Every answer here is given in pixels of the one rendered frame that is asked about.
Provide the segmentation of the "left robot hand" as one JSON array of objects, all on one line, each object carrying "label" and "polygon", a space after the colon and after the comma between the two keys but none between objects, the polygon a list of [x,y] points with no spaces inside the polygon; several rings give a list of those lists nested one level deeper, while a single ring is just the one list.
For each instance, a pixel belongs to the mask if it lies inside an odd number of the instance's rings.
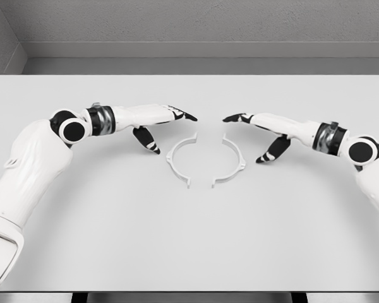
[{"label": "left robot hand", "polygon": [[179,119],[198,120],[195,116],[170,105],[139,105],[129,107],[128,110],[133,114],[131,125],[133,126],[134,137],[146,149],[158,155],[160,154],[160,149],[147,126],[165,124]]}]

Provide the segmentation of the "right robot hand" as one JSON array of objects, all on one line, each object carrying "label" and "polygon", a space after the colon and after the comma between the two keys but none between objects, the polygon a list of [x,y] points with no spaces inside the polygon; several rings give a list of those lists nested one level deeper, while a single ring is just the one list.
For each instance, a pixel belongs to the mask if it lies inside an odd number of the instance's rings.
[{"label": "right robot hand", "polygon": [[291,145],[289,133],[286,126],[291,126],[292,122],[281,122],[281,118],[270,114],[248,114],[239,113],[223,118],[223,122],[243,122],[252,124],[258,128],[271,131],[277,138],[268,147],[268,150],[256,159],[256,163],[271,162],[279,158]]}]

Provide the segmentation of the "white table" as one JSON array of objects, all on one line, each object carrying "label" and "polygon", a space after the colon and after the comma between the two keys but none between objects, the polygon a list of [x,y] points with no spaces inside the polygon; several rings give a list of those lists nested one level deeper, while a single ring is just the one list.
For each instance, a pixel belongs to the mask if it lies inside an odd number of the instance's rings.
[{"label": "white table", "polygon": [[[269,112],[337,121],[379,141],[379,76],[0,75],[0,177],[11,145],[55,110],[98,102],[169,104],[196,116],[87,138],[25,229],[2,292],[379,292],[379,213],[355,168],[293,141],[257,164],[275,136],[226,116]],[[167,164],[179,152],[186,188]]]}]

